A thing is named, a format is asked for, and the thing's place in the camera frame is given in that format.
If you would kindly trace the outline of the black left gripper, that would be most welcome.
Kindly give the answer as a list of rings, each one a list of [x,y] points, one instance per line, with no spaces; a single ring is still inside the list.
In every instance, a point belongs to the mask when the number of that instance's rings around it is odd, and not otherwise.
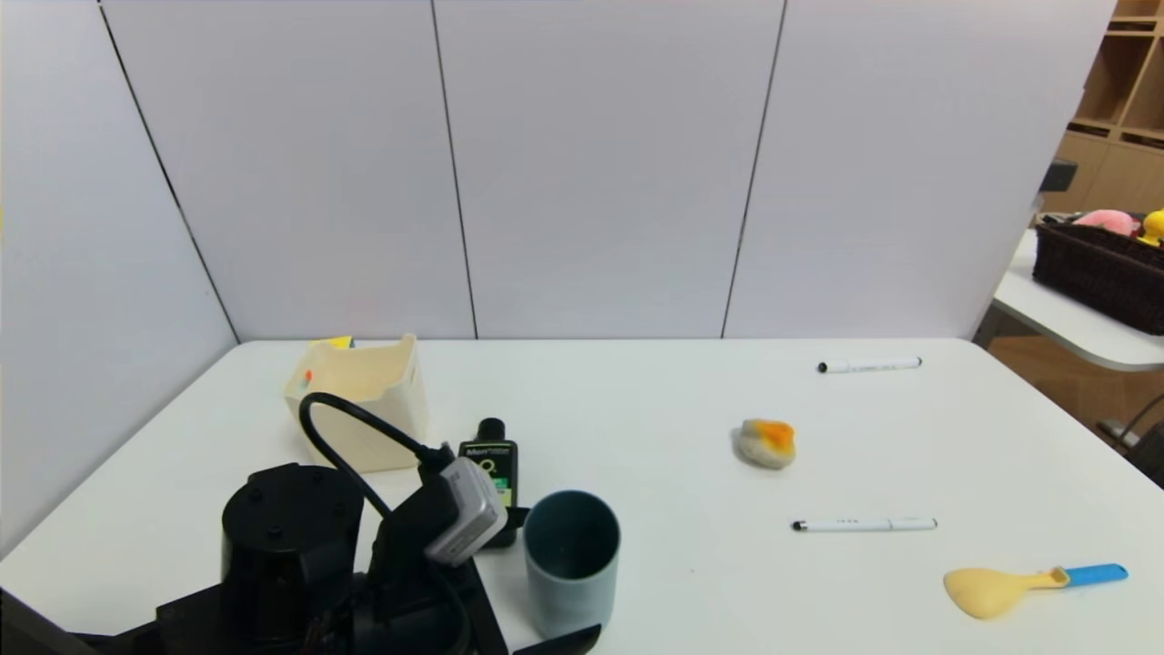
[[[528,510],[510,507],[504,531],[527,522]],[[602,625],[570,631],[514,650],[513,655],[585,655]],[[355,577],[354,654],[508,654],[506,639],[470,558],[441,567],[419,557],[404,565],[372,558]]]

